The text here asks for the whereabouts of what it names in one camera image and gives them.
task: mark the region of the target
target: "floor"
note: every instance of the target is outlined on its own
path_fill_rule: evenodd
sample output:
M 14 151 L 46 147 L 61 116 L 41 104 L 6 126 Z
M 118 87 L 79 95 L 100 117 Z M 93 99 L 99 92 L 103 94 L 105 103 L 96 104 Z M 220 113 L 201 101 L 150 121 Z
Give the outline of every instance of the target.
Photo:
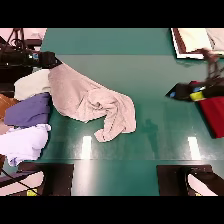
M 195 104 L 164 97 L 206 77 L 205 62 L 175 58 L 168 28 L 48 28 L 42 51 L 135 104 L 136 131 L 107 143 L 94 137 L 103 119 L 83 124 L 53 109 L 38 162 L 74 163 L 72 195 L 159 195 L 159 164 L 211 164 L 224 178 L 224 139 L 211 138 Z

